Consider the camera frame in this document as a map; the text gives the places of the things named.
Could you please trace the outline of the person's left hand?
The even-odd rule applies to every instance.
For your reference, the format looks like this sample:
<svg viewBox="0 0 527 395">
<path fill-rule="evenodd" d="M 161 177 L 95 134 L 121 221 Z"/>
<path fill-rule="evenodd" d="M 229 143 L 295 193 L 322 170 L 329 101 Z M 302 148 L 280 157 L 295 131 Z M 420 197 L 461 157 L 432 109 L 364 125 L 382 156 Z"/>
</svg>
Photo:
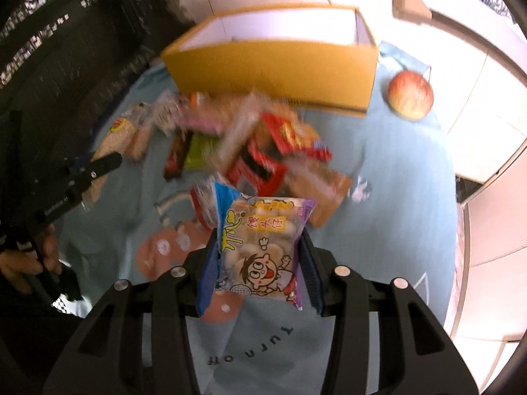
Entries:
<svg viewBox="0 0 527 395">
<path fill-rule="evenodd" d="M 44 269 L 61 274 L 63 265 L 59 260 L 58 243 L 54 236 L 54 226 L 49 225 L 37 237 L 42 259 L 39 260 L 35 251 L 22 252 L 6 250 L 1 253 L 2 275 L 21 293 L 30 293 L 31 288 L 25 280 L 26 275 L 38 275 Z"/>
</svg>

